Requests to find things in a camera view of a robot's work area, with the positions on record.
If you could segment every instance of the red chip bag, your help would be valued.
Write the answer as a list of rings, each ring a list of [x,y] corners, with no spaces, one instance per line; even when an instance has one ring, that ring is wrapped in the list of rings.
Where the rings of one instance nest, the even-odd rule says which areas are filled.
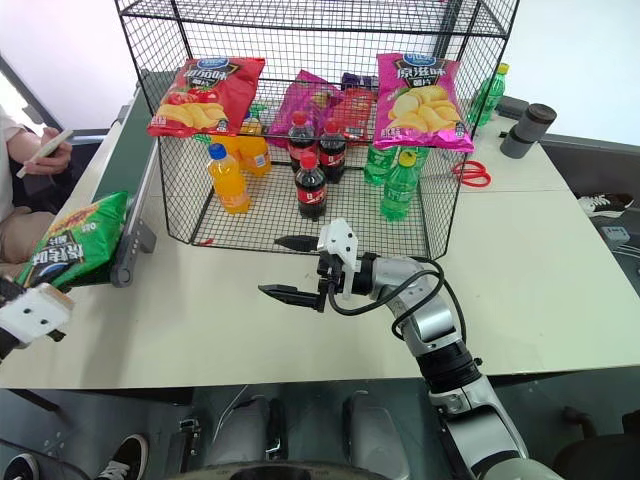
[[[371,115],[373,92],[364,88],[348,88],[345,99],[333,110],[333,118],[340,124],[347,140],[366,142],[369,140],[367,124]]]
[[[256,96],[264,58],[187,60],[147,127],[149,135],[236,135]]]

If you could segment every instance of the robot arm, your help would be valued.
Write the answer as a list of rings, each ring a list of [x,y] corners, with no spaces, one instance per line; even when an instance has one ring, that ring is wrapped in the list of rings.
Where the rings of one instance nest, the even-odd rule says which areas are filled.
[[[283,237],[277,243],[309,251],[314,242],[312,237]],[[365,254],[357,260],[357,238],[344,219],[322,228],[317,250],[318,294],[282,285],[260,286],[260,290],[282,302],[320,312],[328,297],[331,306],[344,315],[366,313],[386,305],[396,318],[393,328],[400,332],[396,336],[407,344],[429,386],[429,399],[438,411],[442,442],[455,473],[496,480],[518,478],[510,476],[513,472],[527,472],[523,479],[559,478],[527,458],[526,446],[513,421],[487,377],[478,370],[451,310],[438,294],[444,276],[437,264],[438,270],[431,272],[407,257]],[[351,293],[368,295],[374,302],[346,310],[336,302],[335,294],[339,292],[343,297]],[[510,462],[511,468],[505,467],[505,462]]]
[[[45,335],[62,340],[58,328],[72,309],[73,301],[48,283],[25,289],[0,276],[0,361],[14,348],[25,348]]]

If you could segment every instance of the green chip bag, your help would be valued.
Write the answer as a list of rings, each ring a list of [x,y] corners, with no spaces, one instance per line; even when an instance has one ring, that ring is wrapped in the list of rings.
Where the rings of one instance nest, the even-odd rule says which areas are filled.
[[[118,192],[52,224],[36,246],[18,283],[55,287],[76,280],[109,262],[127,211],[127,192]]]

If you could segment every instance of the orange soda bottle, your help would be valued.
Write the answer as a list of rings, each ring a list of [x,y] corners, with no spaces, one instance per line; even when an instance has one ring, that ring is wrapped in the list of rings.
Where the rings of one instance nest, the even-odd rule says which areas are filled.
[[[211,161],[207,170],[213,178],[213,187],[220,203],[228,213],[247,213],[250,200],[238,162],[227,155],[227,150],[221,143],[209,145],[209,155]]]
[[[238,137],[229,137],[227,135],[212,135],[211,143],[221,143],[224,145],[227,155],[231,155],[238,161],[241,170],[246,170],[240,155],[240,139]]]
[[[271,157],[264,137],[259,137],[262,133],[262,125],[257,118],[248,118],[242,124],[241,135],[238,137],[238,147],[242,156],[242,163],[245,170],[261,177],[271,171]]]

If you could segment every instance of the person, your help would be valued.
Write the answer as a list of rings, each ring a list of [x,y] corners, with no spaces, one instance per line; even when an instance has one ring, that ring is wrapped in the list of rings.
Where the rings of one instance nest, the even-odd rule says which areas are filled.
[[[27,131],[0,106],[0,275],[17,276],[53,221],[49,212],[32,212],[13,206],[9,158],[25,166],[30,175],[55,175],[66,170],[71,145],[60,144],[51,156],[29,161],[42,145],[58,135],[46,127],[42,138]]]
[[[139,434],[125,438],[106,468],[96,480],[140,480],[147,467],[149,444]],[[39,480],[36,459],[28,453],[14,457],[4,470],[2,480]]]

